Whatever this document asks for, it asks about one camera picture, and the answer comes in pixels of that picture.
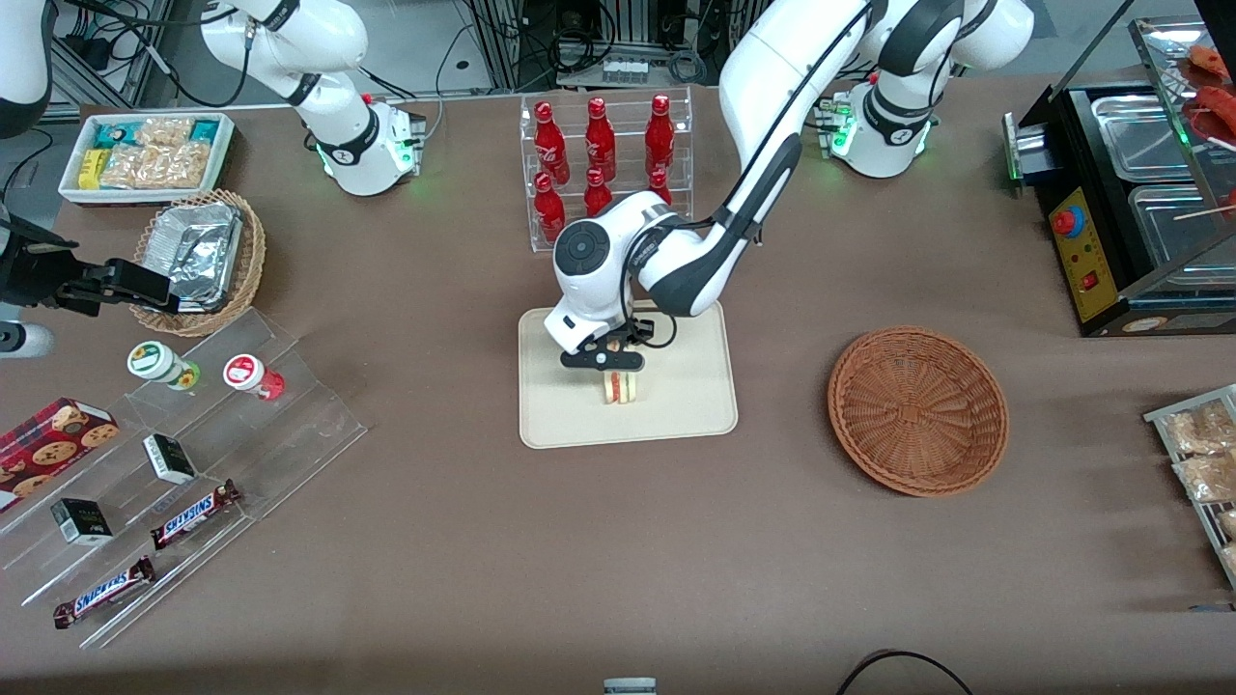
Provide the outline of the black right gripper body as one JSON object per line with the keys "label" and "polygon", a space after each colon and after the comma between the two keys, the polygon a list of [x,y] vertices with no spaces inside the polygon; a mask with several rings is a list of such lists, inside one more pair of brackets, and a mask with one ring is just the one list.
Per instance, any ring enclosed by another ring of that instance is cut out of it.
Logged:
{"label": "black right gripper body", "polygon": [[48,302],[79,276],[73,250],[66,240],[23,219],[2,220],[1,299],[10,305],[35,307]]}

